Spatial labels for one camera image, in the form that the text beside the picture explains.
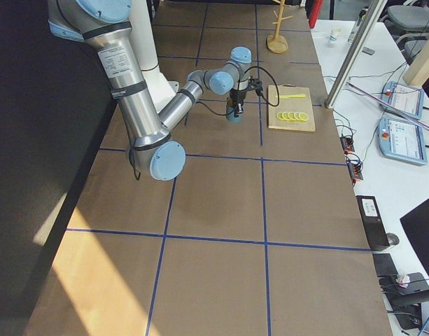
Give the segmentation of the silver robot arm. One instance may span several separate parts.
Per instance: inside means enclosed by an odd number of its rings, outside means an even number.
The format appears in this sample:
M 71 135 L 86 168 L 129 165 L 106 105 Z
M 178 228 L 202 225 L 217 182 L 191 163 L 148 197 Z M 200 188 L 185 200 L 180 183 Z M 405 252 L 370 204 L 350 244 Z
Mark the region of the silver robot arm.
M 228 94 L 225 116 L 230 122 L 239 122 L 246 93 L 252 90 L 251 51 L 243 46 L 233 48 L 228 60 L 219 69 L 196 70 L 187 77 L 187 83 L 159 112 L 162 124 L 172 130 L 190 109 L 210 90 L 217 95 Z
M 159 72 L 146 1 L 49 1 L 48 22 L 56 37 L 96 50 L 122 112 L 135 177 L 177 177 L 185 151 L 158 115 L 172 88 Z

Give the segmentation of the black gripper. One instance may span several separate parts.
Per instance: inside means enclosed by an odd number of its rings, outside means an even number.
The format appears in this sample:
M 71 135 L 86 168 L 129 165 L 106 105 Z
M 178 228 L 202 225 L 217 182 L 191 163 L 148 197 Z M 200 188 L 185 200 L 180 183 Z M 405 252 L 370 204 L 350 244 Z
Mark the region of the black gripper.
M 246 98 L 245 90 L 231 89 L 229 91 L 229 105 L 233 105 L 232 107 L 233 117 L 241 117 L 241 114 L 243 113 L 242 105 L 244 104 L 245 98 Z

